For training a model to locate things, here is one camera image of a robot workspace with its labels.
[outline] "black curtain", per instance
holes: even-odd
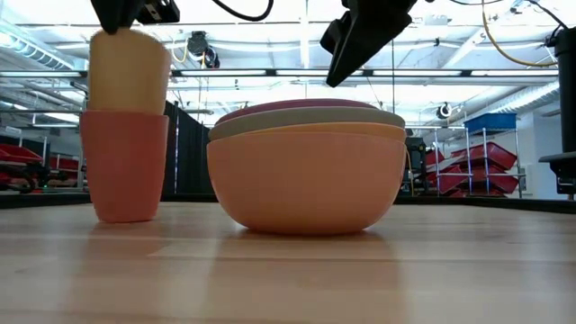
[[[206,157],[209,129],[171,103],[165,115],[170,131],[164,194],[213,194]]]

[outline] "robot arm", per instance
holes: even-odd
[[[134,20],[143,24],[177,23],[180,11],[174,0],[91,0],[102,28],[115,34],[119,28],[130,28]],[[274,0],[265,12],[249,17],[234,12],[220,0],[213,0],[222,9],[249,21],[261,21],[270,13]],[[417,0],[342,0],[348,9],[333,21],[322,40],[322,48],[332,54],[329,86],[338,86],[374,56],[412,22],[409,10]]]

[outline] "black pole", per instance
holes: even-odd
[[[576,29],[561,31],[556,39],[560,80],[562,150],[576,151]]]

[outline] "purple bowl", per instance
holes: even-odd
[[[228,113],[222,116],[218,121],[216,121],[216,125],[221,122],[229,121],[231,119],[246,116],[251,113],[263,113],[273,110],[280,110],[280,109],[291,109],[291,108],[304,108],[304,107],[357,107],[357,108],[374,108],[376,107],[368,104],[368,103],[360,103],[354,100],[346,100],[346,99],[295,99],[295,100],[285,100],[280,102],[273,102],[273,103],[262,103],[257,104],[252,107],[248,107],[246,109],[236,110],[235,112]]]

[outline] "bowl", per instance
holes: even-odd
[[[404,143],[328,133],[264,133],[208,145],[212,186],[236,222],[277,234],[358,232],[390,208]]]
[[[404,142],[406,131],[400,127],[375,122],[322,122],[303,125],[274,127],[265,130],[254,130],[242,135],[286,133],[286,132],[335,132],[345,134],[364,134],[384,137]]]
[[[231,120],[233,118],[237,118],[240,116],[249,115],[251,113],[262,113],[262,112],[269,112],[272,110],[279,110],[279,109],[291,109],[291,108],[302,108],[302,107],[358,107],[358,108],[373,108],[376,107],[368,104],[368,103],[361,103],[353,100],[345,100],[345,99],[298,99],[298,100],[284,100],[280,102],[273,102],[273,103],[262,103],[257,104],[252,107],[248,107],[245,109],[236,110],[235,112],[228,113],[216,121],[216,125],[221,122],[225,122],[227,120]]]
[[[373,122],[404,128],[404,120],[391,112],[369,108],[308,107],[256,112],[222,122],[210,130],[210,140],[224,139],[250,131],[319,122]]]

